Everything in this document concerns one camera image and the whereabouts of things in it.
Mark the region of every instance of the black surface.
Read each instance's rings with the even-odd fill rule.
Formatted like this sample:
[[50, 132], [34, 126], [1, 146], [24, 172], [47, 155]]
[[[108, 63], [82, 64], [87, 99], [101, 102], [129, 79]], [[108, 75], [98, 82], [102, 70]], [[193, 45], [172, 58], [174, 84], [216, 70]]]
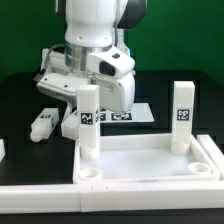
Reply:
[[[72, 183], [74, 143], [61, 137], [58, 125], [53, 135], [39, 144], [31, 142], [30, 125], [45, 107], [64, 102], [38, 92], [34, 74], [15, 74], [0, 84], [0, 138], [7, 158], [0, 163], [0, 185]], [[193, 134], [209, 134], [224, 150], [224, 89], [196, 71], [137, 72], [136, 102], [148, 102], [154, 123], [102, 125], [103, 135], [171, 132], [173, 81], [194, 81], [196, 86]], [[1, 215], [0, 223], [223, 223], [224, 209], [128, 211]]]

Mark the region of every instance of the green wall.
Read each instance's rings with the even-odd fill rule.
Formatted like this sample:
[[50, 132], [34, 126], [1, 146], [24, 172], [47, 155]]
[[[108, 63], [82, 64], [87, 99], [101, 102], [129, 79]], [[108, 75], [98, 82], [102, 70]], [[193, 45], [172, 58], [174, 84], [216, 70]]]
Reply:
[[[64, 39], [54, 0], [1, 0], [0, 9], [0, 80], [37, 70], [40, 49]], [[148, 0], [126, 37], [137, 70], [200, 70], [224, 86], [223, 0]]]

